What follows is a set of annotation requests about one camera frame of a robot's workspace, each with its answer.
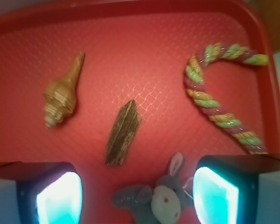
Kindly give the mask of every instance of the tray rim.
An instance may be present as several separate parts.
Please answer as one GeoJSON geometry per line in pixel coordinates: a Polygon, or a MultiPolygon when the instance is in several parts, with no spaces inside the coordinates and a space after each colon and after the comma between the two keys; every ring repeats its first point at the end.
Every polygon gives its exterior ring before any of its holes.
{"type": "Polygon", "coordinates": [[[262,71],[267,74],[263,77],[257,76],[265,143],[268,151],[274,147],[274,151],[280,153],[280,91],[266,29],[260,18],[241,0],[217,0],[213,4],[211,2],[213,3],[212,0],[57,0],[1,16],[0,35],[40,25],[91,18],[193,11],[221,12],[233,17],[228,10],[238,10],[237,16],[240,19],[233,18],[243,25],[252,48],[269,56],[268,66],[256,70],[256,73],[262,71]]]}

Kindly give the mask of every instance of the red tray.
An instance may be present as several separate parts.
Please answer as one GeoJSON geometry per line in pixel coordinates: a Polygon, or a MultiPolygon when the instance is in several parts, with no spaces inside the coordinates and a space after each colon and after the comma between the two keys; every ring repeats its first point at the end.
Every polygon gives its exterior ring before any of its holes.
{"type": "MultiPolygon", "coordinates": [[[[132,223],[115,190],[153,184],[175,152],[183,181],[206,154],[243,154],[211,124],[182,84],[189,57],[216,42],[269,55],[266,67],[216,62],[205,71],[216,99],[280,153],[280,96],[263,25],[240,0],[57,1],[0,18],[0,161],[69,161],[83,180],[81,223],[132,223]],[[42,96],[82,50],[74,115],[46,129],[42,96]],[[143,120],[125,164],[104,165],[119,108],[134,98],[143,120]]],[[[197,223],[187,208],[179,223],[197,223]]]]}

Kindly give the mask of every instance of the stuffed animal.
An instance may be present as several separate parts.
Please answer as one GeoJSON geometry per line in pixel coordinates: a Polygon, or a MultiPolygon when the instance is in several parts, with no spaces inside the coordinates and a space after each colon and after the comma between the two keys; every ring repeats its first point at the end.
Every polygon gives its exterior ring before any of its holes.
{"type": "Polygon", "coordinates": [[[112,204],[129,209],[137,224],[174,224],[186,206],[193,206],[180,182],[179,174],[185,159],[173,156],[167,175],[160,177],[152,188],[137,184],[120,189],[112,196],[112,204]]]}

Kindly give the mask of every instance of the multicolored rope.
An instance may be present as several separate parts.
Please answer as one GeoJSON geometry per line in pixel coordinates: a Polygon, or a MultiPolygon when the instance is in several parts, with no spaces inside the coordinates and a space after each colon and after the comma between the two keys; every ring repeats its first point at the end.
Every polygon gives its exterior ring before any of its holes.
{"type": "Polygon", "coordinates": [[[236,138],[251,154],[264,154],[266,147],[257,135],[236,119],[232,113],[227,113],[221,105],[214,100],[204,87],[203,68],[209,63],[219,59],[234,60],[250,65],[267,65],[268,57],[258,54],[247,47],[238,44],[222,45],[220,43],[209,45],[205,50],[192,56],[186,67],[184,79],[187,93],[201,108],[211,121],[236,138]]]}

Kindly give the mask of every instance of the glowing light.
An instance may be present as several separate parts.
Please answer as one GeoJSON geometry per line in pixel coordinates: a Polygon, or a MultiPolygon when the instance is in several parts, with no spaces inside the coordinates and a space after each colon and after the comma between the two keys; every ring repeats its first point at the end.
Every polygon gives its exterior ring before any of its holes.
{"type": "Polygon", "coordinates": [[[235,224],[238,188],[207,167],[199,168],[193,180],[194,206],[202,224],[235,224]]]}
{"type": "Polygon", "coordinates": [[[67,172],[36,197],[39,224],[78,224],[82,208],[81,178],[67,172]]]}

